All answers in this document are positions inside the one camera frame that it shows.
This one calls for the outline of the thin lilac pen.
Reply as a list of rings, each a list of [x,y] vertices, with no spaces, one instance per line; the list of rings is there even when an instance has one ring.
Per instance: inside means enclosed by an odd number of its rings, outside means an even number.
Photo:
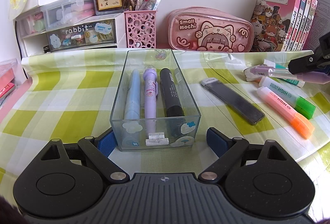
[[[254,66],[251,72],[255,75],[262,75],[280,79],[292,79],[314,84],[327,84],[330,82],[329,75],[321,72],[292,74],[287,68],[273,68],[261,65]]]

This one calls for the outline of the light blue pen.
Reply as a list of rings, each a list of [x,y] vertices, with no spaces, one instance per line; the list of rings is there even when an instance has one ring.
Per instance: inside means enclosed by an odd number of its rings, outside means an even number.
[[[140,118],[140,73],[134,69],[130,76],[129,89],[125,103],[125,120]]]

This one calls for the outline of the orange pink highlighter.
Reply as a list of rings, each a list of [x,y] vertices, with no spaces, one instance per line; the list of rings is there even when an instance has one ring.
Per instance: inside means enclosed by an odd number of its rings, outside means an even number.
[[[270,105],[276,112],[278,112],[283,118],[290,123],[302,138],[309,139],[313,134],[315,127],[310,121],[297,112],[286,101],[279,97],[276,93],[268,89],[267,87],[259,87],[257,89],[259,97]]]

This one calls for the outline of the clear plastic organizer box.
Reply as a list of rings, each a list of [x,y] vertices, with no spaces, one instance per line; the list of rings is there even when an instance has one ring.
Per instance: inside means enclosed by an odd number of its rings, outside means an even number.
[[[172,50],[127,52],[110,115],[121,151],[191,147],[200,118]]]

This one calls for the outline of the black marker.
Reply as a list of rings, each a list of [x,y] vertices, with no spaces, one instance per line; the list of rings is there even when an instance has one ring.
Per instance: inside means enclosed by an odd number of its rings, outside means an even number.
[[[160,86],[167,117],[184,116],[178,92],[174,83],[173,75],[167,68],[160,71]]]

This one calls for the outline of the purple cartoon pen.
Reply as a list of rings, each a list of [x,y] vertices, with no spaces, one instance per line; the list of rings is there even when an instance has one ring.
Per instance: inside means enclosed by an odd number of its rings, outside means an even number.
[[[156,132],[157,117],[157,70],[154,66],[147,66],[143,73],[144,79],[144,117],[146,133]]]

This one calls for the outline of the black pencil lead case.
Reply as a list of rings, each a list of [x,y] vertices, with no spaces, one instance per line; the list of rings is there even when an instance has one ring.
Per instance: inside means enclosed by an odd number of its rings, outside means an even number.
[[[256,125],[265,117],[262,111],[218,79],[206,78],[200,84],[243,117],[250,125]]]

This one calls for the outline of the pink cat book set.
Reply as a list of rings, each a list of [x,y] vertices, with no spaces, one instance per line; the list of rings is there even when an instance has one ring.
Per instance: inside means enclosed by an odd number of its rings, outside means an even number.
[[[300,51],[315,18],[317,0],[257,0],[252,51]]]

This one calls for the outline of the green checked tablecloth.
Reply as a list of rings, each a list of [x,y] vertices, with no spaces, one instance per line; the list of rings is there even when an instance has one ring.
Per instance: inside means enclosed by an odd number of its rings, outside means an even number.
[[[301,53],[220,54],[197,51],[155,51],[152,59],[162,64],[176,58],[201,112],[195,143],[188,148],[121,152],[110,158],[129,174],[200,173],[215,161],[206,145],[206,131],[215,127],[229,137],[243,136],[250,143],[274,139],[299,163],[316,187],[310,216],[329,217],[329,85],[306,84],[294,92],[315,105],[313,135],[302,139],[256,93],[244,69],[270,60],[286,65]],[[29,162],[51,139],[75,143],[85,136],[98,136],[110,127],[110,113],[118,88],[126,51],[95,49],[66,51],[25,58],[31,87],[9,111],[1,110],[1,196],[14,203],[13,184]],[[218,78],[263,110],[265,117],[252,126],[237,116],[200,82]]]

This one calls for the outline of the clear rabbit drawer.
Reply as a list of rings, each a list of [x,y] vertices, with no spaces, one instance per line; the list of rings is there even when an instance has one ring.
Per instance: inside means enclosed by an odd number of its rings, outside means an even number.
[[[89,45],[115,44],[114,20],[87,22],[47,33],[49,50],[59,51]]]

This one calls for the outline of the pink cat pencil case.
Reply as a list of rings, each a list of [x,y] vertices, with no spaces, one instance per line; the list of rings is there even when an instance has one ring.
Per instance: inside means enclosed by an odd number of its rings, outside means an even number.
[[[250,22],[207,7],[187,7],[168,15],[168,43],[173,49],[246,53],[253,45]]]

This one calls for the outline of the pink box at left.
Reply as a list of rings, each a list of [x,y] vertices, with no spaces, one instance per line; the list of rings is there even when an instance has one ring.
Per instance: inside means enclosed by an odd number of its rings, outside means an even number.
[[[17,60],[11,59],[1,62],[1,98],[4,98],[15,87],[14,69],[17,66]]]

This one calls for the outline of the white drawer organizer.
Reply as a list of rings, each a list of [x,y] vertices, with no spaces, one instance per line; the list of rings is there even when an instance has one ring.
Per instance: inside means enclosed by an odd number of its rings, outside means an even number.
[[[49,50],[49,43],[47,38],[47,31],[45,28],[44,16],[41,12],[41,7],[36,7],[30,11],[27,11],[16,18],[18,39],[20,46],[23,51],[24,57],[42,55],[45,53],[54,53],[57,51]],[[103,21],[103,20],[114,20],[115,23],[115,44],[100,44],[100,45],[89,45],[85,47],[77,47],[65,50],[79,50],[79,49],[94,49],[94,48],[125,48],[126,43],[126,28],[125,28],[125,17],[123,13],[103,14],[94,15],[88,17],[74,25],[85,24],[87,22]]]

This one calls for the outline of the pink perforated pen holder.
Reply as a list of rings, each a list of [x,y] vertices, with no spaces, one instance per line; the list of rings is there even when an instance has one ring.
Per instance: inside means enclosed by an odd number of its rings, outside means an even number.
[[[126,11],[127,48],[156,48],[156,11]]]

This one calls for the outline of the clear upper drawer box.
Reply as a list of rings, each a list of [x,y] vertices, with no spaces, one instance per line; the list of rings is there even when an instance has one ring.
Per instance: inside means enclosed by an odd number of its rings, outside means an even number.
[[[95,15],[93,0],[60,0],[41,7],[47,31],[71,26]]]

